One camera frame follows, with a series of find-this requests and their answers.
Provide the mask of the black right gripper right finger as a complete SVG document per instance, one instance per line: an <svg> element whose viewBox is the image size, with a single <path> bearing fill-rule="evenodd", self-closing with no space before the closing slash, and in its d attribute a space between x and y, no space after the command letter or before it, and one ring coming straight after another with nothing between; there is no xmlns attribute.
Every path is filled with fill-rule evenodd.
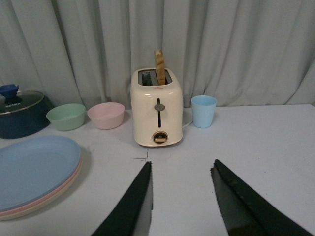
<svg viewBox="0 0 315 236"><path fill-rule="evenodd" d="M310 236L218 159L210 169L219 209L230 236Z"/></svg>

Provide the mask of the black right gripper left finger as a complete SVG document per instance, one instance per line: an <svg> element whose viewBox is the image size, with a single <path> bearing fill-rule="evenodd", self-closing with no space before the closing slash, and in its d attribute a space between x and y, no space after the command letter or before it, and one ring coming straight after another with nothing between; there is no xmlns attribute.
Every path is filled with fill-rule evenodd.
<svg viewBox="0 0 315 236"><path fill-rule="evenodd" d="M146 162L94 236L147 236L153 210L152 163Z"/></svg>

